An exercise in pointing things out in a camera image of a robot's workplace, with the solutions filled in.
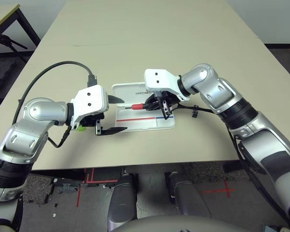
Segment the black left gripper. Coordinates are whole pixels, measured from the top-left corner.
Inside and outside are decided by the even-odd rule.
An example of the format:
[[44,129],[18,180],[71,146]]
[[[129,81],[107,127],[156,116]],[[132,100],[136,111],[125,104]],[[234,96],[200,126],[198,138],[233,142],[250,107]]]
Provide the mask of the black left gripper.
[[[125,103],[121,98],[108,95],[108,102],[109,103]],[[104,119],[104,113],[100,113],[97,115],[89,115],[84,117],[81,120],[82,127],[95,127],[95,134],[98,136],[106,136],[106,135],[113,135],[119,132],[122,132],[127,129],[127,127],[112,127],[104,130],[101,125],[101,120]]]

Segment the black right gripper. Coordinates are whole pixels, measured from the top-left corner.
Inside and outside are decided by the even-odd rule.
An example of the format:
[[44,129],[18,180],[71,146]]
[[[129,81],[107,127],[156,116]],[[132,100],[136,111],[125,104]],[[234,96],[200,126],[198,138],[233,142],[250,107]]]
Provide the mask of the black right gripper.
[[168,91],[159,92],[157,96],[151,95],[146,100],[146,110],[154,111],[161,110],[165,120],[173,113],[173,106],[178,103],[178,97]]

